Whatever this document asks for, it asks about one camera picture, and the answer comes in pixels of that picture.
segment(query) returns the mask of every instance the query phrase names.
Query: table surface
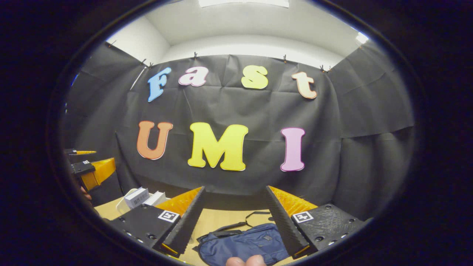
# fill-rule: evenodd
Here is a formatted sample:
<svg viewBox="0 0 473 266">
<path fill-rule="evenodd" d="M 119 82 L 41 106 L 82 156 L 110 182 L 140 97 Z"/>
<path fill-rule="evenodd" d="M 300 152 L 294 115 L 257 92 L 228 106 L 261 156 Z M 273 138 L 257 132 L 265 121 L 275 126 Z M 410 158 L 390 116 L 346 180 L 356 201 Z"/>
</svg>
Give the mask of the table surface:
<svg viewBox="0 0 473 266">
<path fill-rule="evenodd" d="M 109 220 L 113 220 L 120 216 L 120 213 L 116 209 L 116 205 L 122 199 L 118 198 L 116 200 L 110 201 L 103 205 L 95 207 L 97 212 L 100 214 L 101 217 L 107 218 Z M 269 212 L 269 210 L 258 210 L 263 212 Z M 182 260 L 186 263 L 195 265 L 195 266 L 207 266 L 201 258 L 199 254 L 192 250 L 193 247 L 198 246 L 197 238 L 208 234 L 222 226 L 230 225 L 237 222 L 244 222 L 245 217 L 252 213 L 253 211 L 223 211 L 223 210 L 212 210 L 212 209 L 203 209 L 202 213 L 195 225 L 194 231 L 192 232 L 191 239 L 187 248 L 183 254 L 179 256 L 179 260 Z M 274 223 L 268 218 L 271 217 L 270 214 L 253 214 L 248 218 L 248 223 L 255 226 L 263 223 Z M 241 226 L 236 228 L 238 230 L 248 230 L 250 229 L 249 226 Z M 292 257 L 288 257 L 278 263 L 275 266 L 281 266 L 290 262 L 293 262 L 294 259 Z"/>
</svg>

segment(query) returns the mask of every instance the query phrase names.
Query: white ceiling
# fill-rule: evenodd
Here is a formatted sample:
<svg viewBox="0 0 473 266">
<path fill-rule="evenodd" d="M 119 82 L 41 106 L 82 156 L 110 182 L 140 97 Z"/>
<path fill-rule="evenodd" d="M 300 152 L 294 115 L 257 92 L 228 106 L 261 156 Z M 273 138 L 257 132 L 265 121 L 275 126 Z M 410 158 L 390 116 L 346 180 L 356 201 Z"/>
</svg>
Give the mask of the white ceiling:
<svg viewBox="0 0 473 266">
<path fill-rule="evenodd" d="M 146 17 L 170 45 L 220 35 L 269 35 L 316 45 L 343 57 L 358 48 L 355 29 L 306 0 L 290 0 L 289 8 L 259 3 L 201 8 L 197 0 L 182 0 Z"/>
</svg>

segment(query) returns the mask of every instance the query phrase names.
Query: foam letter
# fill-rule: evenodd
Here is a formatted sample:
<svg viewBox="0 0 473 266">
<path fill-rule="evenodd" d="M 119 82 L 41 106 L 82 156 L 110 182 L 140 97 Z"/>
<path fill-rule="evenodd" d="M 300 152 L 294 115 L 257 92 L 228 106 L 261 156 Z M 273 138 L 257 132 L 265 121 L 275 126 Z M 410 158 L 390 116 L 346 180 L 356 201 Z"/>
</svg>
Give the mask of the foam letter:
<svg viewBox="0 0 473 266">
<path fill-rule="evenodd" d="M 167 133 L 173 128 L 173 124 L 161 122 L 158 124 L 159 135 L 158 143 L 154 150 L 148 148 L 148 138 L 151 128 L 154 127 L 154 123 L 151 121 L 141 121 L 138 126 L 140 127 L 140 132 L 138 133 L 138 141 L 136 141 L 136 149 L 138 153 L 150 160 L 157 160 L 161 158 L 166 149 L 167 142 Z"/>
<path fill-rule="evenodd" d="M 250 89 L 264 89 L 268 85 L 265 75 L 268 71 L 262 66 L 246 66 L 243 68 L 244 77 L 241 78 L 243 87 Z"/>
<path fill-rule="evenodd" d="M 227 127 L 219 141 L 215 138 L 210 125 L 207 123 L 193 123 L 191 130 L 194 132 L 192 157 L 187 161 L 190 166 L 204 167 L 202 151 L 207 157 L 210 167 L 215 168 L 223 153 L 225 157 L 220 167 L 224 170 L 243 171 L 243 139 L 248 133 L 244 125 L 233 124 Z"/>
<path fill-rule="evenodd" d="M 286 158 L 281 164 L 281 171 L 300 171 L 304 169 L 304 163 L 300 160 L 300 142 L 306 132 L 298 127 L 286 127 L 281 134 L 286 138 Z"/>
<path fill-rule="evenodd" d="M 191 67 L 185 72 L 187 74 L 179 79 L 179 84 L 199 87 L 205 84 L 205 77 L 209 73 L 209 70 L 206 67 Z"/>
<path fill-rule="evenodd" d="M 171 68 L 166 67 L 164 70 L 159 72 L 158 74 L 154 75 L 151 79 L 148 80 L 149 83 L 149 98 L 148 102 L 151 102 L 152 100 L 158 98 L 161 94 L 163 94 L 163 89 L 160 88 L 159 86 L 164 86 L 166 85 L 167 78 L 166 76 L 171 73 Z"/>
<path fill-rule="evenodd" d="M 313 78 L 309 78 L 305 72 L 293 74 L 292 78 L 297 80 L 297 88 L 303 97 L 308 99 L 314 99 L 317 97 L 317 93 L 313 90 L 310 90 L 309 83 L 314 83 Z"/>
</svg>

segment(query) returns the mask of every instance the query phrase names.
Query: letter m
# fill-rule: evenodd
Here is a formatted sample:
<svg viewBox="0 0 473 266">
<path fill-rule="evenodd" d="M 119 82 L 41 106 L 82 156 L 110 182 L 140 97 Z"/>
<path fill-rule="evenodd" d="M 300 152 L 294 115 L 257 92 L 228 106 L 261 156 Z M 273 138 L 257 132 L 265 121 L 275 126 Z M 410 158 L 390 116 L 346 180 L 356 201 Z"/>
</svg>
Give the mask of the letter m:
<svg viewBox="0 0 473 266">
<path fill-rule="evenodd" d="M 191 130 L 194 132 L 194 143 L 192 157 L 187 161 L 190 166 L 204 167 L 202 152 L 205 153 L 207 161 L 215 168 L 223 153 L 225 157 L 220 167 L 224 170 L 243 171 L 243 139 L 248 133 L 244 125 L 233 124 L 227 127 L 220 140 L 217 141 L 208 123 L 193 123 Z"/>
</svg>

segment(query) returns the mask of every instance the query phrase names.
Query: blue bag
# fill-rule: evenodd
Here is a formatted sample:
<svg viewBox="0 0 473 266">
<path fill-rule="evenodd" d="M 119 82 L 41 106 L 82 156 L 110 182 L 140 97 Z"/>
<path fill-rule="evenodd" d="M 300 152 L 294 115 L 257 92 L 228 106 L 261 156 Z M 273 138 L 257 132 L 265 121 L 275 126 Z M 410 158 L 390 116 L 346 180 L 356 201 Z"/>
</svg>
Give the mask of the blue bag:
<svg viewBox="0 0 473 266">
<path fill-rule="evenodd" d="M 225 266 L 230 257 L 246 261 L 253 255 L 261 255 L 266 265 L 270 266 L 289 257 L 274 223 L 260 224 L 247 231 L 225 231 L 245 224 L 249 225 L 247 222 L 240 222 L 199 237 L 196 251 L 201 259 L 210 266 Z"/>
</svg>

